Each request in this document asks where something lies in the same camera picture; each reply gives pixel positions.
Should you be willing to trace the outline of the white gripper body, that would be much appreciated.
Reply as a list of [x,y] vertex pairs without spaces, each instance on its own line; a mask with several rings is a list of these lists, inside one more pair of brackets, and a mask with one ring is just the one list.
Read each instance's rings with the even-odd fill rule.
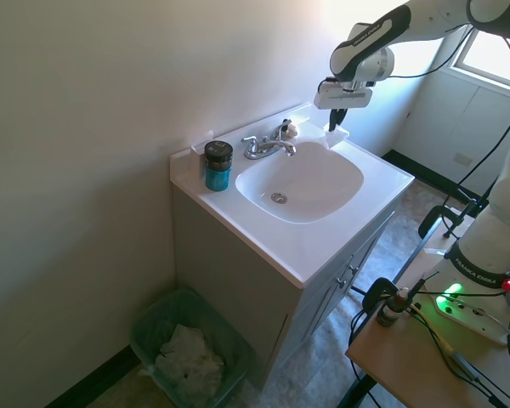
[[370,88],[346,90],[339,82],[322,82],[314,97],[314,106],[319,110],[349,110],[365,108],[371,101]]

